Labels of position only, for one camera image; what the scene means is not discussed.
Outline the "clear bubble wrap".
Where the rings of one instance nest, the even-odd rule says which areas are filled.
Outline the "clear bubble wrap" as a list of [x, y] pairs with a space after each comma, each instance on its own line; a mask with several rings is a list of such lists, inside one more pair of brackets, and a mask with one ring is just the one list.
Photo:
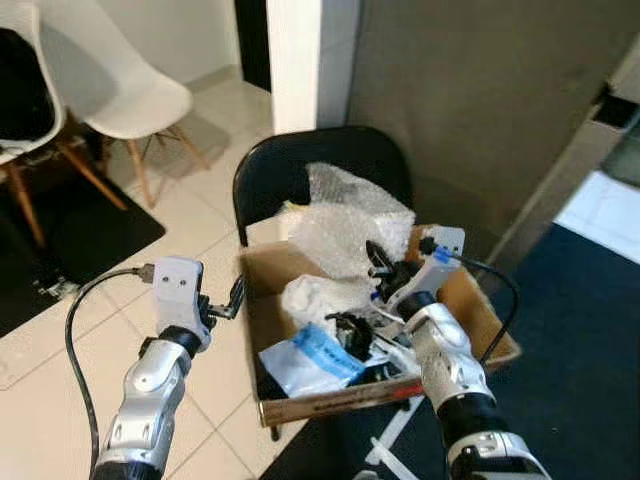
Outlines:
[[402, 260], [416, 214], [371, 180], [332, 164], [306, 165], [310, 204], [282, 209], [285, 239], [329, 278], [369, 279], [366, 243]]

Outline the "white tape strip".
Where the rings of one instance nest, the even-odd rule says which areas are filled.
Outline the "white tape strip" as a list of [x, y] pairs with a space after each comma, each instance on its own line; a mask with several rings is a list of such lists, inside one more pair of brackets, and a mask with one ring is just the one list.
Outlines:
[[410, 424], [410, 420], [413, 415], [415, 415], [416, 411], [419, 410], [422, 401], [424, 401], [424, 398], [421, 396], [407, 399], [406, 403], [402, 404], [402, 406], [394, 412], [394, 415], [390, 417], [388, 425], [384, 426], [381, 434], [379, 436], [371, 436], [371, 449], [364, 458], [366, 465], [379, 465], [381, 457], [378, 453], [378, 448], [383, 448], [384, 451], [389, 451], [389, 449], [393, 447], [396, 440], [403, 433], [403, 430], [406, 429], [408, 424]]

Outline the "white pillar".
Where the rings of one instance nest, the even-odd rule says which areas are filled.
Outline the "white pillar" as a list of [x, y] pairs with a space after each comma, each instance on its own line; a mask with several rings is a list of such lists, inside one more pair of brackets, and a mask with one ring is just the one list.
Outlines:
[[275, 134], [347, 123], [362, 0], [266, 0]]

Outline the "dark blue carpet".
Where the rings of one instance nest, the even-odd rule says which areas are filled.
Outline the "dark blue carpet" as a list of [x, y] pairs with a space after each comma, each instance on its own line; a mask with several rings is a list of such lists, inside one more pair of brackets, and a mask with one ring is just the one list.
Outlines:
[[[509, 428], [554, 480], [640, 480], [637, 323], [640, 265], [553, 224], [515, 270], [521, 301], [512, 326], [524, 348], [488, 375]], [[421, 480], [447, 480], [438, 422], [424, 401], [390, 451]], [[397, 480], [365, 462], [371, 436], [398, 407], [307, 422], [262, 480]]]

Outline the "brown cardboard box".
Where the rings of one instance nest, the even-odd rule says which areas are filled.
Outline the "brown cardboard box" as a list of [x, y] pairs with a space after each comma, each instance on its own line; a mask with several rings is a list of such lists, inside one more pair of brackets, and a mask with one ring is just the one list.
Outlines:
[[[247, 280], [241, 315], [248, 366], [252, 372], [253, 398], [259, 406], [262, 426], [275, 428], [285, 422], [365, 410], [421, 396], [419, 378], [402, 375], [317, 396], [285, 397], [283, 390], [261, 365], [259, 352], [280, 340], [291, 339], [298, 330], [279, 305], [279, 296], [285, 285], [297, 276], [324, 276], [325, 271], [317, 268], [305, 253], [287, 241], [243, 248], [239, 251], [238, 261], [239, 270]], [[497, 338], [502, 320], [499, 320], [492, 302], [481, 291], [474, 276], [462, 268], [453, 271], [444, 279], [436, 297], [465, 330], [472, 342], [472, 353], [483, 357], [486, 346]]]

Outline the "grey partition panel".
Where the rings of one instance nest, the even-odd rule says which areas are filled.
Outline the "grey partition panel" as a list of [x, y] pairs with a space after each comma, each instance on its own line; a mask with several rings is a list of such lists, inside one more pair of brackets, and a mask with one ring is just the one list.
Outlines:
[[636, 0], [364, 0], [348, 120], [396, 141], [422, 221], [513, 268], [622, 140], [602, 93], [639, 31]]

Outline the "black cloth bag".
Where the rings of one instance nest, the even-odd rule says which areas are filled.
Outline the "black cloth bag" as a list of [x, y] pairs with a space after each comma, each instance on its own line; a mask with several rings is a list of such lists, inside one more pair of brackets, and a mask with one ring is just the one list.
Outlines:
[[0, 140], [40, 140], [55, 110], [36, 51], [14, 29], [0, 28]]

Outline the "black floor mat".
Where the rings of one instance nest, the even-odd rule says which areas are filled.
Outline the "black floor mat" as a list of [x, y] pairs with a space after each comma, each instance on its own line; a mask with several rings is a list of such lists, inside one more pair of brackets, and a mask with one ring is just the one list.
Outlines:
[[119, 188], [111, 189], [124, 210], [87, 180], [64, 180], [33, 193], [46, 239], [40, 248], [8, 184], [0, 180], [0, 338], [55, 305], [55, 297], [37, 291], [40, 276], [59, 270], [69, 282], [87, 282], [164, 236], [163, 224]]

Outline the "black folding chair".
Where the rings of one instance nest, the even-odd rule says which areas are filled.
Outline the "black folding chair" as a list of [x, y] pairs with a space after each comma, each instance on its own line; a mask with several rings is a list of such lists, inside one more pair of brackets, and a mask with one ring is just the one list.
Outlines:
[[230, 183], [239, 246], [250, 244], [247, 228], [274, 216], [284, 201], [310, 202], [310, 163], [338, 166], [370, 180], [404, 206], [413, 202], [407, 161], [396, 142], [378, 129], [344, 125], [274, 134], [244, 155]]

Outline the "white crumpled plastic bag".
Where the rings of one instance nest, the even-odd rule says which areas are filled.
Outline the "white crumpled plastic bag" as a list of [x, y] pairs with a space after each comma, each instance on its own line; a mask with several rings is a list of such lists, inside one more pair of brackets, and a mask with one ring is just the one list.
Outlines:
[[372, 293], [374, 288], [366, 282], [335, 282], [303, 274], [285, 284], [279, 303], [297, 328], [314, 324], [334, 337], [337, 321], [328, 316], [369, 306]]

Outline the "black gadget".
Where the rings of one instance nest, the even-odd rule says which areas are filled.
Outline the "black gadget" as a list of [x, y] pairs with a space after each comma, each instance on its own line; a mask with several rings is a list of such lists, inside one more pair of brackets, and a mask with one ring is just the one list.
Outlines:
[[356, 357], [361, 362], [369, 361], [372, 340], [375, 338], [375, 330], [365, 317], [352, 314], [352, 312], [338, 312], [329, 314], [325, 319], [330, 321], [335, 328], [334, 337], [337, 338], [344, 351]]

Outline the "white pouch with blue label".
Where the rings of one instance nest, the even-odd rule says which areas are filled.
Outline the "white pouch with blue label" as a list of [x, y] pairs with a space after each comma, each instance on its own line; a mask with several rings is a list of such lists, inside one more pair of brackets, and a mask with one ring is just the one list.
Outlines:
[[346, 389], [366, 369], [364, 362], [348, 353], [334, 335], [314, 324], [279, 340], [257, 357], [291, 398]]

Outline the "white shell chair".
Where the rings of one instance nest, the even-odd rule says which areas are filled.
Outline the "white shell chair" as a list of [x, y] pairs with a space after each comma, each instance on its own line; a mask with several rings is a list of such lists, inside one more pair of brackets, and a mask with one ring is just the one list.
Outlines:
[[96, 0], [35, 0], [42, 17], [42, 51], [59, 99], [102, 136], [122, 140], [148, 206], [145, 151], [150, 137], [178, 140], [198, 166], [206, 157], [179, 127], [192, 110], [186, 86], [152, 67]]
[[36, 246], [44, 250], [47, 241], [40, 223], [38, 223], [37, 212], [32, 201], [32, 193], [20, 173], [20, 166], [24, 159], [31, 159], [42, 151], [55, 148], [61, 155], [70, 160], [70, 164], [82, 175], [84, 179], [99, 189], [101, 195], [113, 204], [116, 209], [127, 210], [122, 198], [116, 195], [113, 188], [108, 186], [105, 178], [93, 169], [92, 163], [86, 154], [81, 154], [74, 147], [74, 143], [64, 136], [63, 132], [67, 125], [67, 109], [64, 108], [63, 101], [56, 91], [52, 82], [52, 73], [49, 60], [46, 59], [44, 45], [41, 40], [41, 14], [37, 6], [26, 0], [0, 0], [0, 28], [14, 29], [20, 36], [28, 42], [36, 51], [38, 63], [42, 73], [44, 73], [47, 90], [49, 90], [52, 105], [55, 110], [54, 129], [47, 133], [40, 140], [29, 142], [12, 142], [0, 140], [0, 173], [4, 174], [6, 182], [9, 183], [10, 192], [17, 201], [20, 211], [23, 212], [29, 230]]

